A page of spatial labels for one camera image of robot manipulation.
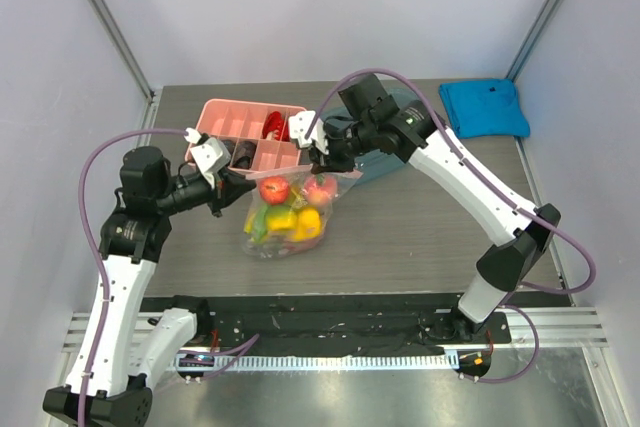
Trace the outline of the clear pink zip top bag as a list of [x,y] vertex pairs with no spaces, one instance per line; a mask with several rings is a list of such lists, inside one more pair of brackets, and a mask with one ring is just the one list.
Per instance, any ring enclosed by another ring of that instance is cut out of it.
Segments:
[[275,259],[314,248],[334,204],[360,177],[358,170],[314,173],[310,165],[249,174],[256,188],[244,223],[245,252]]

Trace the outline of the pink peach toy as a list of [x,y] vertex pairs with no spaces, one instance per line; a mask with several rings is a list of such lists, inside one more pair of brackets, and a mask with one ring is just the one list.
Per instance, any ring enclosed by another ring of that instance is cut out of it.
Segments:
[[324,207],[337,197],[338,181],[329,174],[311,175],[304,181],[302,192],[309,204]]

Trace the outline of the green cucumber toy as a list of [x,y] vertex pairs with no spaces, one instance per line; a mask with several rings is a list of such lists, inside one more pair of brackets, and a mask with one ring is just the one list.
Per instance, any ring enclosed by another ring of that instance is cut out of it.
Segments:
[[255,211],[249,213],[244,232],[248,234],[254,243],[260,243],[268,234],[266,216],[269,210],[268,204],[262,204]]

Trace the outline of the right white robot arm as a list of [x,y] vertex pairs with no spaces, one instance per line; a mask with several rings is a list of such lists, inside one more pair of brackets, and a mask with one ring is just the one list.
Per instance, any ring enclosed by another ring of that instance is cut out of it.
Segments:
[[309,152],[316,172],[351,172],[370,152],[394,156],[447,191],[483,228],[491,247],[449,315],[452,334],[472,342],[487,319],[516,290],[546,252],[561,214],[523,198],[479,163],[443,119],[416,99],[406,106],[373,73],[362,73],[337,91],[349,114],[342,127],[306,112],[289,120],[289,134]]

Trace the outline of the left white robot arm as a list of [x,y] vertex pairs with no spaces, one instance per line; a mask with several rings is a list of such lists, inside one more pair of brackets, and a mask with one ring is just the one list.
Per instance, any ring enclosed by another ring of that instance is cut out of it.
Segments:
[[207,300],[177,295],[146,339],[132,345],[171,216],[202,205],[220,216],[256,186],[230,169],[231,154],[216,138],[190,155],[195,169],[186,175],[173,175],[157,147],[123,158],[116,207],[101,228],[102,271],[85,336],[64,385],[49,389],[43,401],[46,413],[69,426],[144,425],[155,387],[178,351],[212,336]]

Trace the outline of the yellow bell pepper toy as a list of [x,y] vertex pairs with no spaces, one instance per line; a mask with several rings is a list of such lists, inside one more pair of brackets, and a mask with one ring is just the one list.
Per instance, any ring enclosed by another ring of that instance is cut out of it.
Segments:
[[292,242],[303,242],[319,237],[322,232],[323,221],[319,211],[308,206],[297,212],[296,226],[289,238]]

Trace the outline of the red strawberry toy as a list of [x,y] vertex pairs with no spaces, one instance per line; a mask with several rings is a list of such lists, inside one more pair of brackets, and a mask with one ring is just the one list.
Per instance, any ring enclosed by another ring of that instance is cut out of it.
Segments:
[[269,205],[283,204],[290,195],[290,183],[283,176],[270,176],[259,182],[259,195]]

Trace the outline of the green lime toy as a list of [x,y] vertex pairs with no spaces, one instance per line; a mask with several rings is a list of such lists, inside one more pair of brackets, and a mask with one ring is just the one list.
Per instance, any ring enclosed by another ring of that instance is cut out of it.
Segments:
[[293,230],[298,222],[298,216],[294,209],[288,205],[271,205],[266,216],[268,232],[280,232]]

